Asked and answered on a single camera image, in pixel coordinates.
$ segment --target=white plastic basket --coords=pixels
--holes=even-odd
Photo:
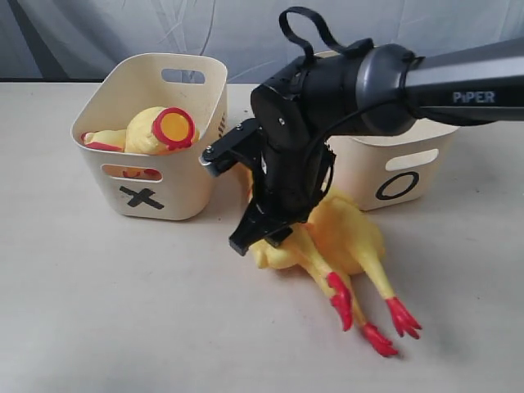
[[[169,71],[196,71],[201,83],[166,78]],[[227,69],[205,56],[146,53],[121,62],[107,76],[79,114],[71,136],[111,207],[122,215],[188,219],[209,203],[215,179],[200,165],[203,150],[227,130]],[[140,111],[177,106],[190,114],[200,139],[185,151],[146,156],[86,148],[81,135],[103,129],[125,129]],[[156,181],[114,177],[108,165],[156,169]]]
[[[415,200],[431,186],[458,128],[418,120],[396,137],[332,137],[328,143],[337,155],[333,184],[361,210]]]

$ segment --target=table surface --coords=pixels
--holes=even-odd
[[[370,212],[386,272],[423,325],[395,334],[366,277],[355,290],[403,356],[384,359],[300,270],[259,270],[228,235],[230,173],[195,219],[106,204],[70,138],[96,84],[0,84],[0,391],[492,392],[524,383],[524,132],[460,129],[430,192]],[[229,124],[252,86],[228,87]]]

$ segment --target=white fabric curtain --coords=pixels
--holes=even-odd
[[[35,76],[38,68],[0,0],[0,77]],[[17,0],[71,78],[103,78],[142,52],[203,54],[223,61],[233,83],[258,83],[300,53],[278,27],[290,5],[318,11],[344,44],[372,37],[425,56],[518,37],[522,0]],[[306,19],[291,25],[315,45]]]

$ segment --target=black x mark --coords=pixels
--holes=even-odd
[[[155,192],[150,190],[149,188],[144,188],[140,192],[135,192],[124,186],[120,186],[120,190],[133,197],[131,198],[131,201],[128,202],[128,205],[131,207],[137,207],[142,202],[144,202],[147,203],[149,206],[154,207],[155,209],[164,209],[164,205],[162,205],[160,202],[153,201],[150,198],[150,196],[153,195]]]

